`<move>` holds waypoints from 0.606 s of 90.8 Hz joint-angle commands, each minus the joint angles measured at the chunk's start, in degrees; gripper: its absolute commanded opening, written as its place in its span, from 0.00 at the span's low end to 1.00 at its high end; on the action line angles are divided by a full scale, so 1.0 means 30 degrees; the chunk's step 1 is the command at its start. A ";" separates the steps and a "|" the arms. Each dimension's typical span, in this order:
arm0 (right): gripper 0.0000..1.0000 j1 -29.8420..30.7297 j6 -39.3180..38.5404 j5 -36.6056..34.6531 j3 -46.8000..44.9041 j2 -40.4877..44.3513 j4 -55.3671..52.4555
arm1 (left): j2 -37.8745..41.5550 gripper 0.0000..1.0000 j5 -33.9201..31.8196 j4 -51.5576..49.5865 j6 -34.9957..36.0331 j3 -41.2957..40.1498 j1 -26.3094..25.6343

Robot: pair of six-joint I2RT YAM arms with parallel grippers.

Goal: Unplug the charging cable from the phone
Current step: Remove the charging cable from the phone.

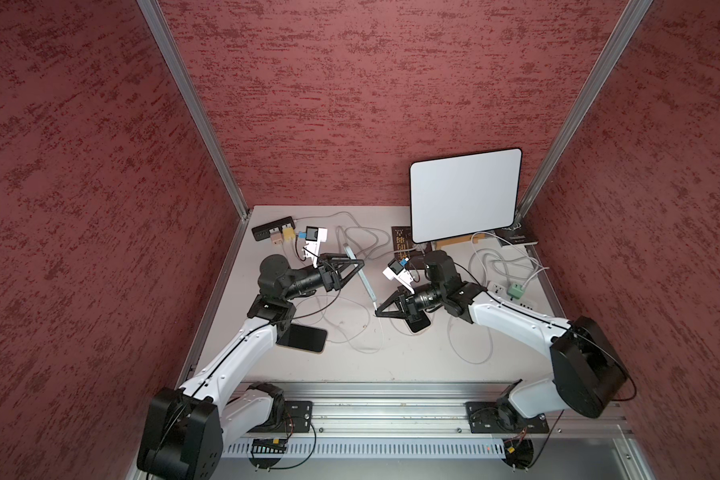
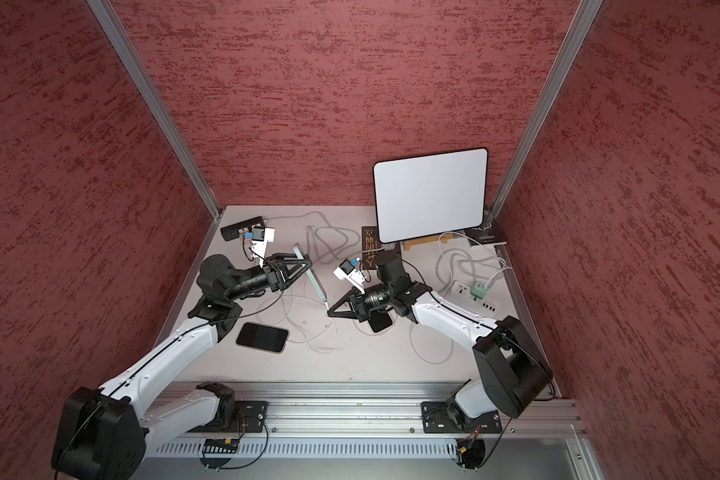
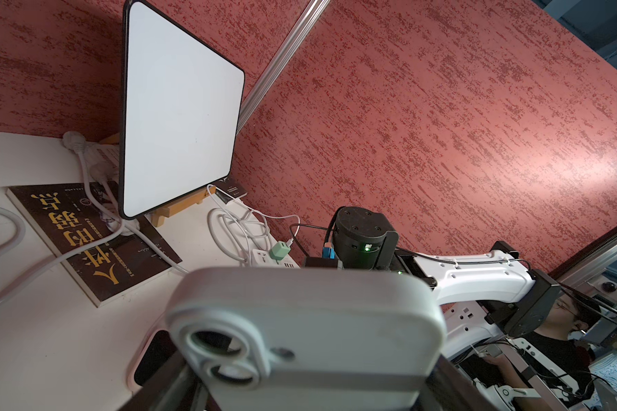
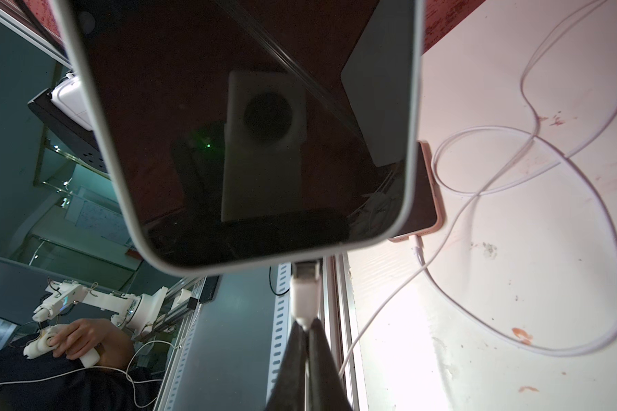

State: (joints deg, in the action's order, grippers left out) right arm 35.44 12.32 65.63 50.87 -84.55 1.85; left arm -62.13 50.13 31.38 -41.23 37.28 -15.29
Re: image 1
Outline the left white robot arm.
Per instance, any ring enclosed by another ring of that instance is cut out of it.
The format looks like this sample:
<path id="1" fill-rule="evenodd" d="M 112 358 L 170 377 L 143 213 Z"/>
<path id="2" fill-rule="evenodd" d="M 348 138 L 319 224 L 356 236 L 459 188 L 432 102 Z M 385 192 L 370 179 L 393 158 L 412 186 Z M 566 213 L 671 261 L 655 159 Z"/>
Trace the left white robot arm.
<path id="1" fill-rule="evenodd" d="M 346 254 L 321 254 L 313 266 L 294 269 L 273 254 L 260 264 L 258 288 L 242 327 L 194 377 L 164 388 L 150 402 L 136 465 L 161 479 L 208 479 L 226 442 L 260 426 L 283 421 L 281 389 L 259 383 L 233 394 L 251 368 L 276 346 L 320 353 L 324 329 L 295 323 L 295 298 L 319 289 L 341 291 L 363 268 Z"/>

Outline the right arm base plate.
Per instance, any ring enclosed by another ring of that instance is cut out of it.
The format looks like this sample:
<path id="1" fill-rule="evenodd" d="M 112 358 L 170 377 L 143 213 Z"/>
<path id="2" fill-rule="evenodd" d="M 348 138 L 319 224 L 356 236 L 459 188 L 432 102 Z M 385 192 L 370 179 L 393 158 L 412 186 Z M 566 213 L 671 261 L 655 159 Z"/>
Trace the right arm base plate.
<path id="1" fill-rule="evenodd" d="M 508 402 L 466 402 L 472 434 L 546 434 L 550 427 L 543 415 L 525 418 Z"/>

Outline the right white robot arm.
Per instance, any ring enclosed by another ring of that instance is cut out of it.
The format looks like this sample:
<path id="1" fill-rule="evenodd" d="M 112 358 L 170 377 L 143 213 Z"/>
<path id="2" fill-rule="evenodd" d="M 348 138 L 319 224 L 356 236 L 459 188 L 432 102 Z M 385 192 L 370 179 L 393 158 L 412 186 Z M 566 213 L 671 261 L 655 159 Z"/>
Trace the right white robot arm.
<path id="1" fill-rule="evenodd" d="M 521 430 L 531 419 L 555 411 L 597 419 L 630 381 L 593 319 L 550 317 L 503 300 L 487 287 L 462 279 L 456 262 L 442 250 L 425 255 L 424 273 L 426 284 L 415 287 L 406 261 L 391 260 L 383 274 L 398 287 L 378 305 L 376 316 L 400 319 L 417 333 L 430 326 L 429 311 L 442 308 L 454 318 L 513 338 L 549 363 L 550 373 L 519 380 L 496 400 L 490 411 L 504 430 Z"/>

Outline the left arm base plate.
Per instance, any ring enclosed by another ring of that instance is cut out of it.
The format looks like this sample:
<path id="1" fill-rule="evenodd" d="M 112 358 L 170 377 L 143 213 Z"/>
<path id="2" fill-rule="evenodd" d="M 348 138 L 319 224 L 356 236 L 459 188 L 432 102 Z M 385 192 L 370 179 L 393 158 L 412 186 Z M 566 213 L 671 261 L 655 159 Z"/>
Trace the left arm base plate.
<path id="1" fill-rule="evenodd" d="M 314 404 L 311 401 L 285 401 L 284 411 L 279 417 L 276 432 L 286 435 L 311 432 Z"/>

